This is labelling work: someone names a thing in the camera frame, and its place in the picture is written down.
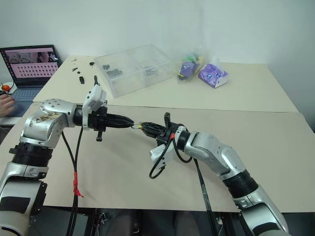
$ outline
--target purple package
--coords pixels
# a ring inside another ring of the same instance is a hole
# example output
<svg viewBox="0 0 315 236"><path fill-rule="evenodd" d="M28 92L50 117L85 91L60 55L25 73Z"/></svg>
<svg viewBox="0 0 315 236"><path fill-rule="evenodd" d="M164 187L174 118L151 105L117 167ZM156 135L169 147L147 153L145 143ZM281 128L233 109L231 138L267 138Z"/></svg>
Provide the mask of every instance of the purple package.
<svg viewBox="0 0 315 236"><path fill-rule="evenodd" d="M182 68L180 71L181 76L190 77L192 75L193 66L194 66L194 63L190 61L183 62Z"/></svg>
<svg viewBox="0 0 315 236"><path fill-rule="evenodd" d="M228 73L226 71L222 72L213 64L207 64L203 69L199 72L199 79L210 85L211 87L216 87L217 82L221 77L227 76Z"/></svg>

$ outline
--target table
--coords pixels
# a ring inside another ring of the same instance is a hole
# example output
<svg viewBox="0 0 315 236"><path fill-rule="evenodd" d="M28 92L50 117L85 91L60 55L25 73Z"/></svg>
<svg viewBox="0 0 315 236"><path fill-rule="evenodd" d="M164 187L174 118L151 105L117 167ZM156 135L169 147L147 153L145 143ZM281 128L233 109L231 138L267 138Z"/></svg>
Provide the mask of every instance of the table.
<svg viewBox="0 0 315 236"><path fill-rule="evenodd" d="M58 96L69 102L83 103L85 94L94 85L94 75L97 75L101 86L107 91L109 105L297 112L264 64L223 63L224 69L230 74L230 80L218 88L212 88L198 78L189 83L178 84L174 76L145 89L113 98L96 64L89 65L93 59L94 57L90 56L69 56L39 92L34 102ZM85 84L80 84L79 76L85 78Z"/></svg>
<svg viewBox="0 0 315 236"><path fill-rule="evenodd" d="M34 103L12 128L0 146L0 173L12 159L10 147L19 142L25 119L39 108ZM239 112L201 109L108 106L108 112L129 116L134 121L163 124L165 112L173 122L191 131L216 135L238 152L248 171L282 212L315 211L315 135L299 113ZM75 150L79 127L66 128L65 135ZM79 152L80 207L205 210L194 164L178 160L150 179L149 150L155 140L140 130L111 129L96 142L97 133L84 131ZM72 205L73 168L62 140L59 141L44 179L48 183L45 205ZM213 211L236 212L224 184L200 163Z"/></svg>
<svg viewBox="0 0 315 236"><path fill-rule="evenodd" d="M0 125L15 125L21 117L1 117Z"/></svg>

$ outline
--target laptop screen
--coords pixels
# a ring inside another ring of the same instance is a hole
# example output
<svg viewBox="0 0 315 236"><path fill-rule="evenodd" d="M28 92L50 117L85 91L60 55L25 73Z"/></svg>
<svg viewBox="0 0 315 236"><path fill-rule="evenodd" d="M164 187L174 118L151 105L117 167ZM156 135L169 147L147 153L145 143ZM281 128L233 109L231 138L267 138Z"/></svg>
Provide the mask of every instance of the laptop screen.
<svg viewBox="0 0 315 236"><path fill-rule="evenodd" d="M17 87L42 87L60 62L53 45L1 48L0 53Z"/></svg>

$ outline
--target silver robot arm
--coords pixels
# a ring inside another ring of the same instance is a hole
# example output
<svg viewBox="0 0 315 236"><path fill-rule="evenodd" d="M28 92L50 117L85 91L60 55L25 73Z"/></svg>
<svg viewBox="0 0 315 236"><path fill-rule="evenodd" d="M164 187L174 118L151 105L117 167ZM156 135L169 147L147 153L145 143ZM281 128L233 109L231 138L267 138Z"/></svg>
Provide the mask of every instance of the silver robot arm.
<svg viewBox="0 0 315 236"><path fill-rule="evenodd" d="M250 176L232 147L221 143L214 135L188 132L182 124L170 122L169 113L164 115L164 120L165 127L150 122L139 123L137 127L157 140L158 147L151 150L150 155L160 172L176 156L173 143L164 151L167 141L174 138L177 149L204 162L227 186L235 205L241 210L241 223L247 234L289 235L283 215L264 189Z"/></svg>
<svg viewBox="0 0 315 236"><path fill-rule="evenodd" d="M10 149L14 154L0 180L0 236L26 236L29 217L44 203L47 184L41 179L65 127L83 126L98 131L97 141L106 126L113 127L117 115L107 114L106 93L95 85L83 106L60 99L48 99L24 125L20 142Z"/></svg>
<svg viewBox="0 0 315 236"><path fill-rule="evenodd" d="M180 130L178 136L178 149L204 162L227 186L235 205L241 210L243 227L248 233L254 236L263 232L266 236L268 232L273 235L273 231L288 233L283 215L264 189L250 176L232 147L208 133Z"/></svg>

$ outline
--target red tape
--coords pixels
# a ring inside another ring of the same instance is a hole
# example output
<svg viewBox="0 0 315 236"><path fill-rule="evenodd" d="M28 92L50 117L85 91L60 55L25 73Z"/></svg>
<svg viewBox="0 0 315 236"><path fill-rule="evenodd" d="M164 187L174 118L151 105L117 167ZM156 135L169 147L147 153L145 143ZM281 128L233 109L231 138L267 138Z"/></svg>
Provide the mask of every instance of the red tape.
<svg viewBox="0 0 315 236"><path fill-rule="evenodd" d="M169 139L174 139L175 138L175 133L172 133L171 136L169 136Z"/></svg>
<svg viewBox="0 0 315 236"><path fill-rule="evenodd" d="M83 196L81 195L78 189L78 173L77 172L74 172L73 192L76 196L80 196L83 198Z"/></svg>

